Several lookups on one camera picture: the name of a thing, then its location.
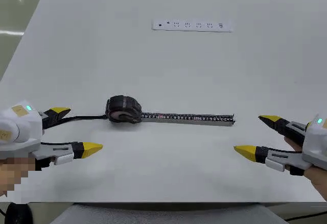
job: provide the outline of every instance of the tape measure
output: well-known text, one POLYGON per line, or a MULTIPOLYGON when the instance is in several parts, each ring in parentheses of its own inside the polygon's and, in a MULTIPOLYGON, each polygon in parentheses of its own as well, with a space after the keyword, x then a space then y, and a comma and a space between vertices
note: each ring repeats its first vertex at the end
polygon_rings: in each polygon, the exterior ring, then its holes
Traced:
POLYGON ((113 96, 107 101, 106 115, 115 123, 164 122, 232 126, 234 115, 143 113, 141 105, 129 96, 113 96))

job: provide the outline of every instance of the tape measure strap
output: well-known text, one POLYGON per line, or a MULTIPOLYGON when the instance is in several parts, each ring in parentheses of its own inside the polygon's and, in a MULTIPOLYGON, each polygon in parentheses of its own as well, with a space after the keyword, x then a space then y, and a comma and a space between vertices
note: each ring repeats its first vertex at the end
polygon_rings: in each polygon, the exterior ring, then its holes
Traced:
POLYGON ((234 115, 204 115, 204 114, 165 114, 165 113, 142 113, 142 119, 157 120, 185 120, 185 121, 209 121, 228 122, 234 124, 234 115))

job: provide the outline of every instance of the floor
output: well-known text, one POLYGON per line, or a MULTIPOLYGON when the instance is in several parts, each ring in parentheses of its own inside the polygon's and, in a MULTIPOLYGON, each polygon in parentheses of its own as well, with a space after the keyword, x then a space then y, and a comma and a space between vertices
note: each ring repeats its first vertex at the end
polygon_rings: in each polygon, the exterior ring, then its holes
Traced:
MULTIPOLYGON (((37 7, 39 0, 0 0, 0 80, 14 54, 20 39, 37 7)), ((9 203, 0 203, 6 210, 9 203)), ((60 215, 71 203, 30 203, 35 224, 49 224, 60 215)), ((327 204, 290 203, 270 206, 270 210, 282 218, 307 215, 327 210, 327 204)), ((4 218, 0 215, 0 224, 4 218)), ((304 220, 299 223, 327 223, 327 215, 304 220)))

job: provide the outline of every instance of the hand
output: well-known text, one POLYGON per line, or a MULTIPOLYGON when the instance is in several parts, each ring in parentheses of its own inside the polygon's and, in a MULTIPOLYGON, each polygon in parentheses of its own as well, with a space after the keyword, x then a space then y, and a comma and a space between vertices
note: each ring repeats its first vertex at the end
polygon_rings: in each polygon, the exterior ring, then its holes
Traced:
POLYGON ((22 177, 28 176, 28 171, 35 170, 34 158, 9 158, 0 160, 0 196, 7 191, 13 191, 15 184, 20 184, 22 177))
MULTIPOLYGON (((302 148, 294 141, 286 137, 284 137, 284 140, 293 147, 295 151, 302 151, 302 148)), ((305 171, 304 176, 311 181, 314 188, 327 201, 327 171, 312 166, 305 171)))

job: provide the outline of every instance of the power strip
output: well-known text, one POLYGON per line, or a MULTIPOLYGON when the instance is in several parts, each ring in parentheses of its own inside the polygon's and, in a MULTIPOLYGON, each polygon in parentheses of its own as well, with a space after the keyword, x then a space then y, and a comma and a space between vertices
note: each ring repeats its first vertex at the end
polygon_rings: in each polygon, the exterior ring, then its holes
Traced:
POLYGON ((210 32, 232 32, 230 24, 217 23, 214 21, 203 20, 153 20, 153 30, 164 31, 210 31, 210 32))

